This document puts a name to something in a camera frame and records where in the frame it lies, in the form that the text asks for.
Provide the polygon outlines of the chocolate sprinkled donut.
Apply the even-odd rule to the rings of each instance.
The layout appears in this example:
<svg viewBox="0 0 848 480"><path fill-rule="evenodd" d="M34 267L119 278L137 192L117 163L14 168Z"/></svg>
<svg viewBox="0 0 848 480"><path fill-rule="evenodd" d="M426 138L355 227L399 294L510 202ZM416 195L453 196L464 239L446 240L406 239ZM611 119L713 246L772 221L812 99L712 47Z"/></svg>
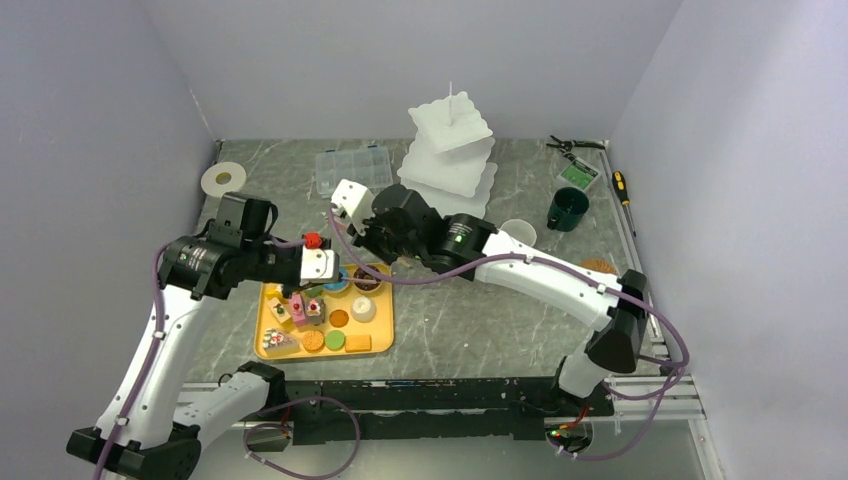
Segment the chocolate sprinkled donut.
<svg viewBox="0 0 848 480"><path fill-rule="evenodd" d="M351 283L363 294L374 292L382 285L382 281L380 279L368 273L361 267L358 267L353 273Z"/></svg>

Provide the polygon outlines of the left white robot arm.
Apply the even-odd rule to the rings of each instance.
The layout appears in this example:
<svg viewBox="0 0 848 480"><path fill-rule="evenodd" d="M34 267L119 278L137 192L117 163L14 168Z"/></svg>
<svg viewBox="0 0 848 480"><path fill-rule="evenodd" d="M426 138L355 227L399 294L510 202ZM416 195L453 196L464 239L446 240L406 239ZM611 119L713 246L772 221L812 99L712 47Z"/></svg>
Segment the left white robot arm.
<svg viewBox="0 0 848 480"><path fill-rule="evenodd" d="M269 200L225 194L199 232L163 245L151 267L153 307L130 366L95 425L75 430L67 452L94 477L186 479L203 449L254 413L279 417L287 406L283 371L250 361L196 405L180 408L191 360L207 323L202 311L240 283L276 283L287 294L339 279L339 259L317 233L285 241Z"/></svg>

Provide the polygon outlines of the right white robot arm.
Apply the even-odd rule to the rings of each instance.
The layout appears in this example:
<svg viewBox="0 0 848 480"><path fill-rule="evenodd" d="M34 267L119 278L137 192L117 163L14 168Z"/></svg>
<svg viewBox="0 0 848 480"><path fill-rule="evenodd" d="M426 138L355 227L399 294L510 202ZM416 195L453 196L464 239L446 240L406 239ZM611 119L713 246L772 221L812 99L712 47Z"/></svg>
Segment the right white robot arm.
<svg viewBox="0 0 848 480"><path fill-rule="evenodd" d="M466 213L442 215L401 184L379 193L343 180L331 196L334 219L348 222L352 245L387 264L405 257L434 272L504 287L556 307L590 334L566 356L551 388L557 411L574 415L608 376L634 372L647 325L646 277L580 268L541 252Z"/></svg>

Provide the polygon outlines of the white three-tier dessert stand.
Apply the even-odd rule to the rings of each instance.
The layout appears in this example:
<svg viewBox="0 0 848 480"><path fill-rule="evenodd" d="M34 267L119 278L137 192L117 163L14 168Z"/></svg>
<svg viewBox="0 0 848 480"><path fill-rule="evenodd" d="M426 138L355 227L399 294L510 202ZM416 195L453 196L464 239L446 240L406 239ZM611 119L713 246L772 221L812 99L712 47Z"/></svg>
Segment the white three-tier dessert stand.
<svg viewBox="0 0 848 480"><path fill-rule="evenodd" d="M493 131L465 91L410 108L416 127L397 174L441 215L484 217L494 186Z"/></svg>

